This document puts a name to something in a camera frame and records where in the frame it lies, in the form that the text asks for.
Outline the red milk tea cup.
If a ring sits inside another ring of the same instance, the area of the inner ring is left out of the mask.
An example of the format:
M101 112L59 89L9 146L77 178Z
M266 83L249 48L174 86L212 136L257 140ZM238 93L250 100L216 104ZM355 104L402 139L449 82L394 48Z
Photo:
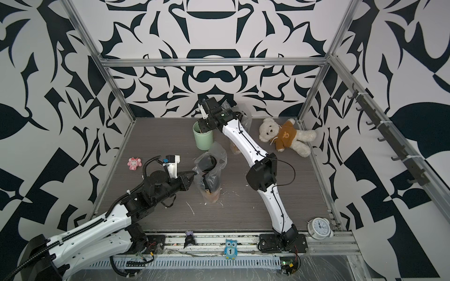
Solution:
M209 173L210 171L212 171L216 165L217 165L217 160L214 156L212 155L206 155L204 158L202 158L202 160L199 162L199 167L202 170L203 173Z

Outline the clear plastic carrier bag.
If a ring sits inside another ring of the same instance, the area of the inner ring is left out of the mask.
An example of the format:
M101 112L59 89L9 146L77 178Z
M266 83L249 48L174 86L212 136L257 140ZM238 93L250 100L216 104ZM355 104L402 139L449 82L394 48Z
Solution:
M250 131L253 117L252 117L250 110L247 108L247 106L245 104L237 104L234 107L232 107L226 100L221 104L221 106L225 110L227 110L227 109L232 110L237 115L239 122L240 122L240 130L241 131L244 131L244 130L246 130L247 132Z

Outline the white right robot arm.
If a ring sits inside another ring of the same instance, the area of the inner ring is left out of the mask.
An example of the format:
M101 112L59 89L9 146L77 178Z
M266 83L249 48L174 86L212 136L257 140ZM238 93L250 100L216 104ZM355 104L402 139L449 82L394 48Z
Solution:
M270 215L274 242L260 241L262 252L295 252L299 232L290 219L278 192L276 180L278 159L267 153L245 130L231 109L223 108L215 98L199 102L202 117L198 119L200 132L215 129L228 137L239 149L250 167L246 175L248 185L261 196Z

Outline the pale milk tea cup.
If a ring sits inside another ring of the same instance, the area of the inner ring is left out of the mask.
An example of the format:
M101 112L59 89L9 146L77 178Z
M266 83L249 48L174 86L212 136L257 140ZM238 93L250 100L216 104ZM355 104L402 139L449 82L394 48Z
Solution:
M203 197L207 203L215 203L220 197L220 177L219 176L205 176L202 180L204 190L210 190L212 194L203 192Z

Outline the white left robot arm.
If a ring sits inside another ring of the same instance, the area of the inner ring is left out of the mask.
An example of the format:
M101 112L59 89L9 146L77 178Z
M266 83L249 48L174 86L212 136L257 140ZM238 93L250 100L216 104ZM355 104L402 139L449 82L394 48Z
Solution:
M60 235L31 239L19 265L4 279L21 275L24 281L64 281L89 265L121 254L142 254L149 242L139 221L166 199L189 190L194 171L176 178L158 170L119 197L104 214Z

